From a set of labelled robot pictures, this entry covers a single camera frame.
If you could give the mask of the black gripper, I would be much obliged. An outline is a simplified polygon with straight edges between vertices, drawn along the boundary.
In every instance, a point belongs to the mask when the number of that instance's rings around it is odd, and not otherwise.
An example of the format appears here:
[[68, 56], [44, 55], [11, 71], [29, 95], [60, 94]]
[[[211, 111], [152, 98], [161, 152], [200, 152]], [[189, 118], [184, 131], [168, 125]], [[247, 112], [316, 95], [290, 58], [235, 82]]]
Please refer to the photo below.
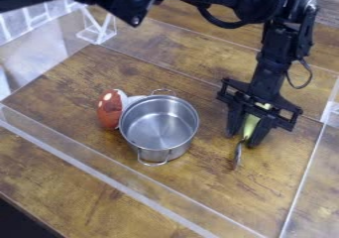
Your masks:
[[256, 147], [272, 128], [294, 129], [302, 109], [288, 102], [279, 91], [291, 63], [259, 59], [250, 83], [224, 78], [217, 99], [228, 104], [227, 137], [239, 134], [247, 114], [259, 117], [254, 135], [247, 142], [250, 148]]

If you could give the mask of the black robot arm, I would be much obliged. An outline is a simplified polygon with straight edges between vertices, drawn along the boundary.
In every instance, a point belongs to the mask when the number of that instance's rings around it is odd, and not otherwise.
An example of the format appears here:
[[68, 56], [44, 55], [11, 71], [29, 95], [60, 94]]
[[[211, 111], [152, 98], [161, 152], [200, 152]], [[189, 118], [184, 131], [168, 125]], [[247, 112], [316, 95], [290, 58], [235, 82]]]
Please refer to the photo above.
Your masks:
[[[0, 0], [0, 13], [55, 0]], [[250, 82], [225, 78], [217, 98], [228, 104], [227, 134], [236, 135], [246, 119], [255, 119], [244, 136], [250, 147], [260, 144], [275, 128], [294, 129], [302, 114], [299, 106], [280, 95], [291, 83], [288, 70], [304, 62], [314, 45], [312, 32], [318, 0], [72, 0], [108, 12], [131, 27], [151, 15], [185, 26], [196, 17], [221, 29], [262, 26], [260, 50]]]

